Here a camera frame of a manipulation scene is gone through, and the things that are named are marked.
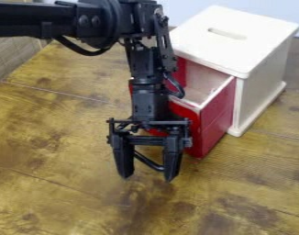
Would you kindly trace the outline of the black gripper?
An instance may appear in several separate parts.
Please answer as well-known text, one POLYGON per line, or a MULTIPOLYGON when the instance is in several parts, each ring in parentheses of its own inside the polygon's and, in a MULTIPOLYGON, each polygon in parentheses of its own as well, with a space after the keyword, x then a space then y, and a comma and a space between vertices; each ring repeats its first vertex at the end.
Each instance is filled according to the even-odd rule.
POLYGON ((185 97, 183 87, 169 89, 165 83, 129 84, 133 113, 127 119, 108 120, 108 143, 112 146, 116 170, 123 178, 134 175, 135 145, 165 146, 165 179, 170 182, 179 174, 183 149, 193 145, 190 120, 170 109, 170 96, 185 97))

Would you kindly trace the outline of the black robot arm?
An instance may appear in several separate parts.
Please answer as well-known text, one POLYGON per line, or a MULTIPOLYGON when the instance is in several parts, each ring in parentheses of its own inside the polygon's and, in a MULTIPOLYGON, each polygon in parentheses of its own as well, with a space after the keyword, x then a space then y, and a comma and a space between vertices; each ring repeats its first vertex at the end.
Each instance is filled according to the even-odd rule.
POLYGON ((106 53, 116 43, 126 47, 133 114, 108 120, 118 173, 129 178, 141 161, 171 181, 193 138, 191 121, 170 110, 170 97, 183 98, 186 91, 173 78, 178 60, 162 5, 155 0, 0 2, 0 38, 20 36, 54 39, 84 56, 106 53))

